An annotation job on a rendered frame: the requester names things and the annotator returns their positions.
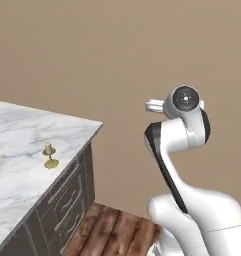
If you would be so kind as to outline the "dark grey drawer cabinet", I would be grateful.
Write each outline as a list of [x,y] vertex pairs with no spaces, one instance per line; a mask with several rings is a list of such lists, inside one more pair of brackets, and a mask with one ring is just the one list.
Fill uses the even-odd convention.
[[92,147],[88,143],[1,242],[0,256],[63,256],[94,200]]

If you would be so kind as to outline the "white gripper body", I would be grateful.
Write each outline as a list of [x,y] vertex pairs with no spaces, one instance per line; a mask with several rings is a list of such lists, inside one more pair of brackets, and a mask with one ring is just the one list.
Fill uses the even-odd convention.
[[149,112],[162,113],[164,111],[164,102],[157,99],[149,99],[145,102],[145,110]]

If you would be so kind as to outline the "brass candle holder with candle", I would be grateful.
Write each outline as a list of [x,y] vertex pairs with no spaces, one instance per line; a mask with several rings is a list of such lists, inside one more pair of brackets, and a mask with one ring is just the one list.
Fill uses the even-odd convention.
[[45,148],[43,150],[43,155],[48,157],[48,160],[45,162],[44,166],[47,169],[56,168],[59,164],[57,159],[53,158],[53,155],[56,153],[56,149],[52,146],[50,142],[45,143]]

